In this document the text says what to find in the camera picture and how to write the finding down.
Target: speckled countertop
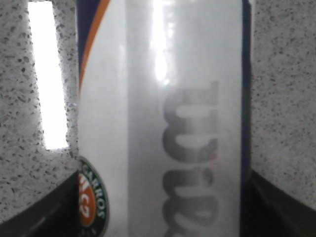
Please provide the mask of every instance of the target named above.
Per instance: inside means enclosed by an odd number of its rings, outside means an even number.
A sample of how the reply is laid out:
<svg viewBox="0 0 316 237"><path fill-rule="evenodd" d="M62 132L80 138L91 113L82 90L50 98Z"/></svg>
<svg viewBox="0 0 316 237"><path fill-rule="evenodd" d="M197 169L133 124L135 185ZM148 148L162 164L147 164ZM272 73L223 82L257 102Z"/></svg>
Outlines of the speckled countertop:
<svg viewBox="0 0 316 237"><path fill-rule="evenodd" d="M75 3L54 0L68 148L47 151L27 0L0 1L0 223L72 174L78 163ZM316 2L258 0L252 84L252 165L316 209Z"/></svg>

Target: white speckled surface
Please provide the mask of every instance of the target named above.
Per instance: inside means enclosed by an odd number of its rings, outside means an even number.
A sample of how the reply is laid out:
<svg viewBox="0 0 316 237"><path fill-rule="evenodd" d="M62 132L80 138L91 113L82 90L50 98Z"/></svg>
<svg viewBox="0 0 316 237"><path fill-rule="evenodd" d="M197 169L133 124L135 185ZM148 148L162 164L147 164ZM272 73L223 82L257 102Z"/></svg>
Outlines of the white speckled surface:
<svg viewBox="0 0 316 237"><path fill-rule="evenodd" d="M75 4L53 1L70 147L47 151L27 2L0 1L0 223L48 194L78 166Z"/></svg>
<svg viewBox="0 0 316 237"><path fill-rule="evenodd" d="M316 209L316 1L258 0L252 166Z"/></svg>

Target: orange stripe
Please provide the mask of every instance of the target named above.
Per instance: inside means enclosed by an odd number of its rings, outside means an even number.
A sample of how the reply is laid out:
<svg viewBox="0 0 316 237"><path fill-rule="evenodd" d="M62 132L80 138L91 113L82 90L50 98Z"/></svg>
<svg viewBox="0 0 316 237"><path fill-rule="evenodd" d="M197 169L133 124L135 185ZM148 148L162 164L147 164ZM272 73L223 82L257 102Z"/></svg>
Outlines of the orange stripe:
<svg viewBox="0 0 316 237"><path fill-rule="evenodd" d="M99 29L99 26L101 24L102 18L104 16L104 13L109 5L110 0L101 0L97 11L95 13L91 29L89 31L87 42L85 43L84 47L84 53L82 57L82 64L81 64L81 70L80 70L80 76L79 76L79 91L81 89L82 80L84 76L85 67L89 58L89 53L92 47L92 44L94 42L95 35L97 34L97 31Z"/></svg>

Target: green circular logo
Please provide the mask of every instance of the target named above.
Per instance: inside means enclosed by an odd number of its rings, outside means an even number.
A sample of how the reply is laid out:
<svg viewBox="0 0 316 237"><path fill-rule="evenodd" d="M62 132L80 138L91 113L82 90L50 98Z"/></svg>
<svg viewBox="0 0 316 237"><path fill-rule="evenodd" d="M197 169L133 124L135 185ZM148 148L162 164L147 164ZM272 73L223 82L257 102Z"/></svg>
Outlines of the green circular logo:
<svg viewBox="0 0 316 237"><path fill-rule="evenodd" d="M80 157L79 216L81 237L102 237L109 220L109 199L93 165Z"/></svg>

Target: orange logo center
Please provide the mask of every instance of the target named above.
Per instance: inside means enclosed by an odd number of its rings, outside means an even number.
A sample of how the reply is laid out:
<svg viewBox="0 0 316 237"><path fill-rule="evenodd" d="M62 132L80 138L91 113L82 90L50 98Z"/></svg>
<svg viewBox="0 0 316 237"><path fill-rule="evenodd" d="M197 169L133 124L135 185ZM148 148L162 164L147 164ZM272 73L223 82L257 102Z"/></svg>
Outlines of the orange logo center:
<svg viewBox="0 0 316 237"><path fill-rule="evenodd" d="M79 174L79 215L84 227L92 224L95 212L96 204L92 186L83 174Z"/></svg>

